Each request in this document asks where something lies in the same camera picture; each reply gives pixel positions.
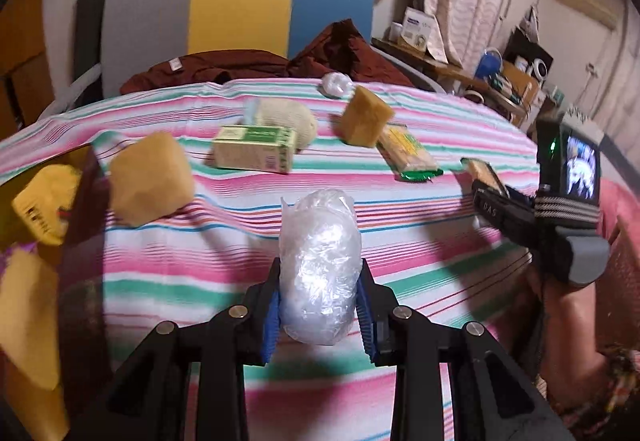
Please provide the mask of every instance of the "device screen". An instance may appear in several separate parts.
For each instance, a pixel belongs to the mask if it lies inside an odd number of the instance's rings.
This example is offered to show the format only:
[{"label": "device screen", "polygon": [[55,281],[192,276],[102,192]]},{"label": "device screen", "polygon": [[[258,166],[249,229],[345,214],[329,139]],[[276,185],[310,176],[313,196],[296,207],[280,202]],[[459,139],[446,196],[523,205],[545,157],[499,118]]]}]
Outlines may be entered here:
[{"label": "device screen", "polygon": [[596,153],[577,137],[566,142],[566,193],[591,200],[595,196]]}]

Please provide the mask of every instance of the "sponge block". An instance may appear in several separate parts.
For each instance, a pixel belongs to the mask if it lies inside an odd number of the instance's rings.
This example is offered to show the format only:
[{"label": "sponge block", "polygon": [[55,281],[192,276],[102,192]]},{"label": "sponge block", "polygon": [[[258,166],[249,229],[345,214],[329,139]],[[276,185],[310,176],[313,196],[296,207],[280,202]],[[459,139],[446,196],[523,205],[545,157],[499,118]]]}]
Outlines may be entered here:
[{"label": "sponge block", "polygon": [[349,145],[374,147],[394,114],[388,104],[359,85],[340,120],[342,137]]},{"label": "sponge block", "polygon": [[187,156],[166,132],[156,132],[111,161],[111,208],[132,227],[174,213],[193,200],[195,183]]}]

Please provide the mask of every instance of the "metal bolt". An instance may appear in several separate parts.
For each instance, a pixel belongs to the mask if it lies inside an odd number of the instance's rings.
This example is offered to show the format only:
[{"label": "metal bolt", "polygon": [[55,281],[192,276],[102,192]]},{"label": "metal bolt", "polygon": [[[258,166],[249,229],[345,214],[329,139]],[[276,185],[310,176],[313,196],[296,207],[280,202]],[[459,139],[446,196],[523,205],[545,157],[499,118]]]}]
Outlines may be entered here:
[{"label": "metal bolt", "polygon": [[172,332],[174,328],[175,328],[175,325],[173,322],[169,322],[169,321],[160,322],[156,326],[156,333],[158,333],[159,335],[167,335],[170,332]]},{"label": "metal bolt", "polygon": [[394,315],[402,320],[407,320],[407,318],[411,318],[411,308],[407,306],[398,306],[394,309]]},{"label": "metal bolt", "polygon": [[244,318],[248,312],[249,309],[244,306],[233,306],[229,309],[229,316],[232,318]]},{"label": "metal bolt", "polygon": [[481,336],[484,333],[484,326],[480,322],[469,322],[466,325],[466,332],[473,336]]}]

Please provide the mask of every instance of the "chair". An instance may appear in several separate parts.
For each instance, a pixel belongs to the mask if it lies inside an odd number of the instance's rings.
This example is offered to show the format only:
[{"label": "chair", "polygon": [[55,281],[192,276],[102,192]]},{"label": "chair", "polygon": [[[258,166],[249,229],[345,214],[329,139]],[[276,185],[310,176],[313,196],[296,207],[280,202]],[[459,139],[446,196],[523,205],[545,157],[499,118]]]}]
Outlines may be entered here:
[{"label": "chair", "polygon": [[[57,106],[47,107],[43,114],[62,112],[99,77],[103,97],[117,96],[120,86],[132,75],[176,56],[258,49],[293,58],[327,25],[345,18],[351,18],[360,34],[370,40],[373,3],[374,0],[105,0],[100,63],[84,72],[62,99],[54,102]],[[444,92],[436,82],[400,60],[380,50],[376,52],[418,87]]]}]

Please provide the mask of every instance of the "cardboard box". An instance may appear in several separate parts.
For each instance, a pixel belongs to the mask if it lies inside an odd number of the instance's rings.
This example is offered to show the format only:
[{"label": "cardboard box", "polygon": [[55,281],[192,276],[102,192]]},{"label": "cardboard box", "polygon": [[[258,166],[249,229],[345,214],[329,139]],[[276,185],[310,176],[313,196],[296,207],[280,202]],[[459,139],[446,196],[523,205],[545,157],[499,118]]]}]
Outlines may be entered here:
[{"label": "cardboard box", "polygon": [[420,53],[426,52],[433,25],[434,19],[432,16],[408,7],[404,12],[404,21],[402,22],[398,45]]},{"label": "cardboard box", "polygon": [[286,174],[293,166],[296,131],[283,126],[224,126],[213,140],[218,168]]}]

